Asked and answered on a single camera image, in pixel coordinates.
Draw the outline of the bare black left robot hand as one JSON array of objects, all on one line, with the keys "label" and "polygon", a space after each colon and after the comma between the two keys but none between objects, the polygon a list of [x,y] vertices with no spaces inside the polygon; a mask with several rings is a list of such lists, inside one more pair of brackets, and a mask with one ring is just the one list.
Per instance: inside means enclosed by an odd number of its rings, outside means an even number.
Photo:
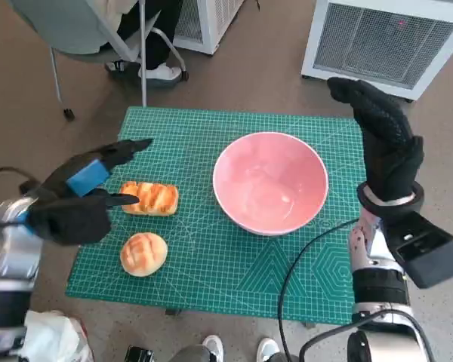
[{"label": "bare black left robot hand", "polygon": [[104,198],[109,207],[136,204],[137,196],[110,194],[100,188],[112,175],[115,167],[127,164],[138,152],[153,142],[122,140],[75,155],[60,165],[37,189],[34,208],[45,207],[58,201],[83,201],[90,196]]}]

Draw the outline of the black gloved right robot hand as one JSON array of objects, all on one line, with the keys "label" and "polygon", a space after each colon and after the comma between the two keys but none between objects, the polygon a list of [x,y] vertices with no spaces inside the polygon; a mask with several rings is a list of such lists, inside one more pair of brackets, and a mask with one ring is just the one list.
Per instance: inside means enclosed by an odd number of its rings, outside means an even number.
[{"label": "black gloved right robot hand", "polygon": [[424,159],[424,140],[415,136],[399,104],[365,81],[332,77],[331,97],[353,109],[362,130],[367,185],[384,202],[406,198]]}]

